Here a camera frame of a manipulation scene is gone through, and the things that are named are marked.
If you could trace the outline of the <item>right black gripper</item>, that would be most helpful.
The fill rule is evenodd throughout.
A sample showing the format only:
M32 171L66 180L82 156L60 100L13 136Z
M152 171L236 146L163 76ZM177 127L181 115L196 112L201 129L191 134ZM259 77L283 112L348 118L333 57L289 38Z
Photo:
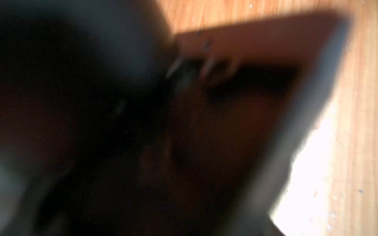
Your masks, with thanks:
M155 1L1 1L3 236L213 236L297 79L277 22L172 35Z

